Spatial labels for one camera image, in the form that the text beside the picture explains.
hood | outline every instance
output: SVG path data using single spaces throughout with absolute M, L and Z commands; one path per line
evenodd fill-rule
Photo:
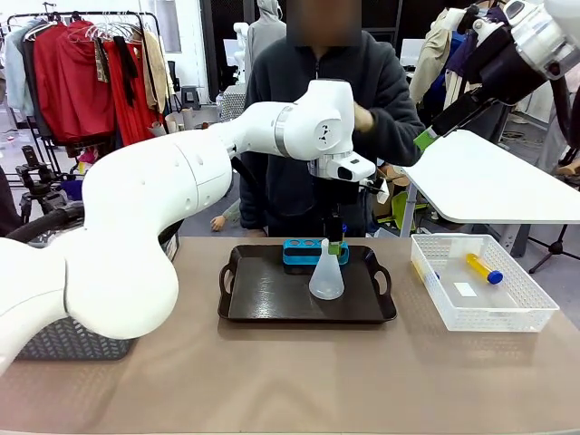
M 278 0 L 257 0 L 260 16 L 278 19 Z

dark hoodie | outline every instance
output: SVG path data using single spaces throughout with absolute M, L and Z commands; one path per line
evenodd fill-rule
M 261 53 L 247 84 L 246 106 L 255 102 L 295 102 L 313 79 L 340 79 L 353 87 L 354 100 L 368 109 L 374 128 L 353 134 L 354 150 L 370 161 L 382 159 L 393 165 L 412 166 L 421 155 L 413 140 L 424 127 L 409 96 L 409 86 L 395 51 L 362 32 L 360 45 L 336 47 L 317 62 L 309 47 L 296 47 L 286 38 Z M 270 203 L 284 215 L 305 213 L 314 205 L 313 179 L 307 163 L 247 152 L 242 160 L 266 187 Z M 268 226 L 278 237 L 321 237 L 320 219 L 306 222 L 278 221 L 267 214 L 247 183 L 240 186 L 242 227 Z M 363 235 L 370 204 L 361 195 L 356 206 L 342 206 L 341 214 L 353 236 Z

yellow test tube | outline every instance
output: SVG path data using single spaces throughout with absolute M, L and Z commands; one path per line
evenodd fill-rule
M 467 254 L 466 259 L 468 261 L 468 265 L 470 265 L 473 270 L 480 274 L 490 284 L 499 284 L 504 279 L 504 276 L 501 272 L 498 270 L 491 270 L 475 254 Z

beige tabletop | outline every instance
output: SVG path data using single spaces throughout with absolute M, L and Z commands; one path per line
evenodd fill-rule
M 395 321 L 367 328 L 230 324 L 217 315 L 218 272 L 232 247 L 252 242 L 183 238 L 175 262 L 181 290 L 170 319 L 121 362 L 13 364 L 0 378 L 0 429 L 580 428 L 580 334 L 562 314 L 540 334 L 449 333 L 410 264 L 409 239 L 352 242 L 372 247 L 391 271 Z

